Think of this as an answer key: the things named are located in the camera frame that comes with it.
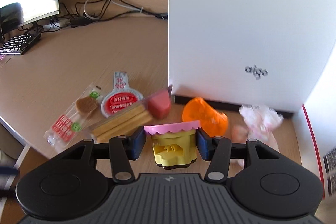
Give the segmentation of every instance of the keyboard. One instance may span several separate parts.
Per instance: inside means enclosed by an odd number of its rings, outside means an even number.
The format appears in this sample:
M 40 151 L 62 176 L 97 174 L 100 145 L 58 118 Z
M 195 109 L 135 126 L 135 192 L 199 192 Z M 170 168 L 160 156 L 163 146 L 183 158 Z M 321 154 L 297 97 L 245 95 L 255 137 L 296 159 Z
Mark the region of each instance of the keyboard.
M 24 54 L 41 38 L 41 34 L 26 33 L 12 37 L 2 47 L 0 54 Z

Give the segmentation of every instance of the plastic wrapper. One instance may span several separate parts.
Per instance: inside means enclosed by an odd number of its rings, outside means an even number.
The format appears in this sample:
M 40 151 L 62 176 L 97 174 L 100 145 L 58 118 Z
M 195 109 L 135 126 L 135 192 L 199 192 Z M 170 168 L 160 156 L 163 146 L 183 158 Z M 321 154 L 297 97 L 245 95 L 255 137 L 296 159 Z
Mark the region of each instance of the plastic wrapper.
M 242 106 L 239 113 L 244 118 L 247 127 L 235 125 L 232 129 L 232 142 L 246 143 L 247 139 L 257 139 L 279 152 L 277 141 L 272 133 L 278 128 L 283 116 L 267 106 Z M 237 160 L 244 168 L 244 160 Z
M 56 148 L 66 147 L 85 127 L 92 112 L 100 108 L 103 98 L 100 87 L 90 84 L 44 134 L 48 143 Z

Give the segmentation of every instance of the wooden desk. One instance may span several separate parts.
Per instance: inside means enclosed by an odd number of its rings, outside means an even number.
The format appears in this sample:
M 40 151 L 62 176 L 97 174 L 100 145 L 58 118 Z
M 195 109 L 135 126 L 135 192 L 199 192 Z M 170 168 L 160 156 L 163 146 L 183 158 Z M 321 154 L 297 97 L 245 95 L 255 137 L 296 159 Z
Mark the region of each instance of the wooden desk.
M 14 56 L 0 68 L 0 92 L 6 94 L 0 100 L 0 116 L 29 145 L 53 157 L 57 152 L 43 138 L 45 131 L 91 82 L 109 92 L 113 72 L 122 70 L 128 72 L 130 86 L 145 96 L 167 86 L 167 41 L 167 22 L 155 18 L 123 18 L 43 34 L 26 54 Z M 173 105 L 163 122 L 180 121 L 181 111 L 182 106 Z M 230 136 L 232 125 L 243 120 L 238 113 L 226 114 Z M 285 121 L 274 135 L 280 152 L 300 163 L 292 122 Z M 173 172 L 204 175 L 207 166 L 198 159 L 191 167 Z M 149 141 L 132 167 L 136 174 L 172 172 L 155 165 Z M 107 160 L 99 160 L 97 168 L 111 176 Z

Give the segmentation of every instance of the yellow toy cup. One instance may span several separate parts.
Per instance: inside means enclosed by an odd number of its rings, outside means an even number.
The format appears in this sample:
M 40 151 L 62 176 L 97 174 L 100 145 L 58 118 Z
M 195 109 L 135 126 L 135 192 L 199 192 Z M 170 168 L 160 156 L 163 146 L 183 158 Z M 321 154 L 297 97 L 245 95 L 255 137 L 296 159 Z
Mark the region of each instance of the yellow toy cup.
M 196 129 L 200 121 L 145 126 L 151 135 L 155 162 L 164 169 L 186 168 L 196 161 Z

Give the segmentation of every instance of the aigo logo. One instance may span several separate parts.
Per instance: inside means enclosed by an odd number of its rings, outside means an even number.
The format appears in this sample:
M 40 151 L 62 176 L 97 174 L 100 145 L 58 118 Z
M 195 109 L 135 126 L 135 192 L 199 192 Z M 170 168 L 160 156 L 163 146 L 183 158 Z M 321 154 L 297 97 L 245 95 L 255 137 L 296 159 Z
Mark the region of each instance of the aigo logo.
M 254 65 L 254 67 L 249 67 L 249 66 L 245 67 L 245 71 L 246 71 L 246 73 L 252 73 L 257 80 L 259 80 L 261 78 L 261 76 L 267 76 L 268 75 L 267 70 L 257 68 L 256 65 Z

